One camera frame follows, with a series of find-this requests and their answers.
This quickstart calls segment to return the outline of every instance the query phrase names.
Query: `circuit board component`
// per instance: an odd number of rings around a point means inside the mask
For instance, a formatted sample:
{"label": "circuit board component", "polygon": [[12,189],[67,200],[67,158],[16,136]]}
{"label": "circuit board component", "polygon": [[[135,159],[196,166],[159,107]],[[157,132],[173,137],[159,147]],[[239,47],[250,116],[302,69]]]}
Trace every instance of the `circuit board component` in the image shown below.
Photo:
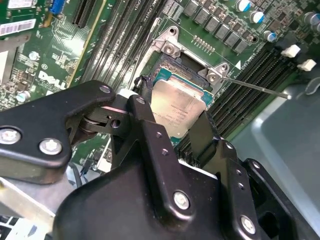
{"label": "circuit board component", "polygon": [[45,0],[3,0],[0,2],[0,39],[42,26],[48,11]]}

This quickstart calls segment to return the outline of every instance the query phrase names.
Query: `metal pin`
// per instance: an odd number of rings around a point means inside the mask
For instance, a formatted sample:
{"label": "metal pin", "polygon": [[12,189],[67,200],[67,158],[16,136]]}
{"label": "metal pin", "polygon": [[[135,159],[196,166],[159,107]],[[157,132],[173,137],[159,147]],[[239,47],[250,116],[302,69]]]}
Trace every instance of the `metal pin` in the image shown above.
{"label": "metal pin", "polygon": [[247,82],[243,82],[243,81],[239,81],[239,80],[235,80],[235,79],[232,79],[232,78],[229,78],[229,77],[223,77],[223,79],[228,81],[228,82],[231,82],[231,83],[234,83],[234,84],[239,84],[241,86],[245,86],[247,88],[255,89],[255,90],[267,93],[267,94],[275,95],[275,96],[280,97],[280,98],[284,98],[284,99],[288,99],[288,100],[290,100],[292,98],[291,95],[288,95],[288,94],[285,94],[285,93],[282,93],[282,92],[277,92],[277,91],[274,91],[274,90],[270,90],[270,89],[264,88],[262,86],[256,86],[256,85],[253,85],[253,84],[250,84],[250,83],[247,83]]}

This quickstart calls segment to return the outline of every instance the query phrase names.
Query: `blue capacitor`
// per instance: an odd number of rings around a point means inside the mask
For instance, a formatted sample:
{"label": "blue capacitor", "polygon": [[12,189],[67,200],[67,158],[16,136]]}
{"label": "blue capacitor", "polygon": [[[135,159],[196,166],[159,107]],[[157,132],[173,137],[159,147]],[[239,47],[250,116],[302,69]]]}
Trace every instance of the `blue capacitor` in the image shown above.
{"label": "blue capacitor", "polygon": [[251,5],[251,3],[249,0],[238,0],[235,3],[235,9],[238,12],[246,12],[249,10],[250,5]]}
{"label": "blue capacitor", "polygon": [[249,18],[252,23],[260,24],[265,19],[265,15],[262,11],[253,11]]}
{"label": "blue capacitor", "polygon": [[263,33],[263,38],[272,43],[277,39],[277,35],[274,32],[268,30]]}

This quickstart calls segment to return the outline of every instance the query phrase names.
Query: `white label sticker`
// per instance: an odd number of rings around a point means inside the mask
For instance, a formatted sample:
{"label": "white label sticker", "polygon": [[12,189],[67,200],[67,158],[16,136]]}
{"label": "white label sticker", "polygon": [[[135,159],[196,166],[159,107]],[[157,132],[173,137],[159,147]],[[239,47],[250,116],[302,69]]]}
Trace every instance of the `white label sticker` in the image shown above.
{"label": "white label sticker", "polygon": [[33,29],[36,25],[36,19],[16,21],[0,25],[0,36],[14,34],[24,30]]}
{"label": "white label sticker", "polygon": [[33,0],[10,0],[8,3],[8,9],[22,9],[30,8]]}

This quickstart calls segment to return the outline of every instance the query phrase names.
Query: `capacitor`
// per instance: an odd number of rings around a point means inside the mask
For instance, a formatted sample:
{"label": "capacitor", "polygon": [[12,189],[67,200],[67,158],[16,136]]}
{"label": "capacitor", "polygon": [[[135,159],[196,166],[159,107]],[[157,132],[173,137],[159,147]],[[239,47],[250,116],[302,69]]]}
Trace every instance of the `capacitor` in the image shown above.
{"label": "capacitor", "polygon": [[309,24],[309,25],[317,25],[320,23],[320,13],[315,13],[315,12],[307,12],[305,15],[304,15],[304,22],[306,24]]}
{"label": "capacitor", "polygon": [[249,18],[252,23],[260,24],[263,22],[265,15],[262,11],[253,11]]}
{"label": "capacitor", "polygon": [[32,61],[38,61],[40,59],[40,55],[36,51],[31,51],[29,53],[29,59]]}
{"label": "capacitor", "polygon": [[28,91],[20,91],[15,96],[15,99],[19,103],[24,103],[25,101],[29,100],[30,98],[31,98],[31,95],[30,95],[30,93]]}
{"label": "capacitor", "polygon": [[246,12],[250,8],[250,1],[249,0],[238,0],[235,3],[235,9],[238,12]]}
{"label": "capacitor", "polygon": [[313,25],[311,29],[316,33],[320,33],[320,23],[318,23],[317,25]]}
{"label": "capacitor", "polygon": [[277,39],[277,35],[274,32],[268,30],[263,33],[263,38],[269,43],[273,43]]}

